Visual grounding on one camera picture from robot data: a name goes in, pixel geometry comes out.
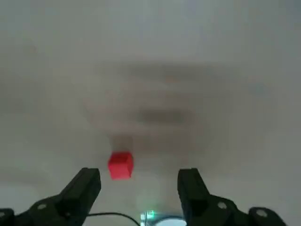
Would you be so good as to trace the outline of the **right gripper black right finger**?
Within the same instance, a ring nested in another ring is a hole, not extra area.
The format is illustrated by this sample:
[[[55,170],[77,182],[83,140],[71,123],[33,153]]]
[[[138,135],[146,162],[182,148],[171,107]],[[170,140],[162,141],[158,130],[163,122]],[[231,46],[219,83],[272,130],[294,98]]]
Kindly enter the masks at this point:
[[[180,169],[177,191],[188,226],[285,226],[274,211],[252,207],[247,213],[226,198],[210,194],[198,169]]]

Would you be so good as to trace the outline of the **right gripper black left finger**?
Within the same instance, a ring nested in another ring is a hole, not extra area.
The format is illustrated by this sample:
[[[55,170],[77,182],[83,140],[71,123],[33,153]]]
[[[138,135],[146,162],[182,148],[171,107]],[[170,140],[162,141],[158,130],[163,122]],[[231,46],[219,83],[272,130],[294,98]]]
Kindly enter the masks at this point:
[[[35,202],[16,215],[12,209],[0,210],[2,226],[81,226],[101,190],[97,168],[82,168],[57,195]]]

